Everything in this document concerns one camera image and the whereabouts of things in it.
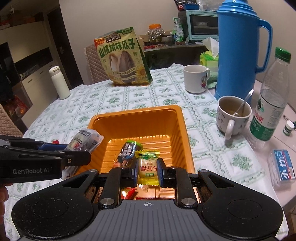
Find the tablecloth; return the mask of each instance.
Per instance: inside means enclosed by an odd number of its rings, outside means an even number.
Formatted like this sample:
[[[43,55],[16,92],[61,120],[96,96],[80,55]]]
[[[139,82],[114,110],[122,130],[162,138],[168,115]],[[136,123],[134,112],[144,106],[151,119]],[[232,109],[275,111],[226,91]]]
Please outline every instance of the tablecloth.
[[[87,127],[96,114],[163,105],[179,105],[187,127],[195,171],[208,169],[237,183],[266,194],[278,202],[277,196],[250,145],[242,135],[226,146],[216,125],[217,101],[209,91],[194,95],[184,87],[183,66],[173,64],[151,71],[149,86],[113,86],[110,80],[93,85],[80,85],[71,95],[53,102],[31,125],[24,137],[39,141],[69,143],[81,128]],[[13,205],[22,197],[61,180],[18,183],[9,190],[4,215],[7,236],[17,240],[12,219]],[[279,239],[288,234],[286,219],[278,231]]]

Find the blue thermos flask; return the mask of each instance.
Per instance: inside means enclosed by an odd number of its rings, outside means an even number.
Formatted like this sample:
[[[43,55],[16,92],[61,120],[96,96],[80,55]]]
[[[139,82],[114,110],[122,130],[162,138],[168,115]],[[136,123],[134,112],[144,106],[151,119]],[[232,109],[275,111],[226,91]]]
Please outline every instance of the blue thermos flask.
[[[244,99],[254,88],[256,73],[263,72],[267,67],[272,27],[257,16],[247,0],[225,0],[217,14],[219,64],[215,98],[232,95]],[[269,34],[262,67],[257,64],[259,28],[266,28]]]

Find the orange basket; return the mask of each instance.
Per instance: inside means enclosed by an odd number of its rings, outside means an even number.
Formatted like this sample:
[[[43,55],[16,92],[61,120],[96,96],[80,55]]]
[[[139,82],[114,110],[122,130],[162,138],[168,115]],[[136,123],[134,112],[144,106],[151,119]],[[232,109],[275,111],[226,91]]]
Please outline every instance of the orange basket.
[[[95,115],[88,128],[104,136],[91,155],[91,162],[77,173],[97,169],[109,172],[123,144],[131,139],[140,142],[143,150],[159,150],[165,164],[195,173],[182,110],[177,105]]]

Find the light blue oven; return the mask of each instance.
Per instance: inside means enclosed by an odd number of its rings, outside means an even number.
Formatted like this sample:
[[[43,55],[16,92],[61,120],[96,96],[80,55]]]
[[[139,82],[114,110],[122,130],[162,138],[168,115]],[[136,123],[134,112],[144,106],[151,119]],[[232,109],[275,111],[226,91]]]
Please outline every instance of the light blue oven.
[[[178,13],[184,30],[184,39],[201,41],[208,37],[219,40],[218,16],[216,12],[186,10]]]

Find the screw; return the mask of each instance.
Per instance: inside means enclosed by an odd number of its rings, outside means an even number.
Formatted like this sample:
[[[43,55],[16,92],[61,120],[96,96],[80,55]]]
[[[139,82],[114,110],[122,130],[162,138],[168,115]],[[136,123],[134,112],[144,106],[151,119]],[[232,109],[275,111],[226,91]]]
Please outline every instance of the screw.
[[[113,203],[114,203],[114,199],[112,199],[112,198],[109,198],[109,197],[107,197],[107,198],[103,198],[101,201],[100,201],[100,203],[101,204],[103,204],[103,205],[112,205]]]
[[[190,206],[195,204],[195,200],[193,198],[187,197],[187,198],[183,198],[181,200],[181,203],[183,203],[184,205]]]

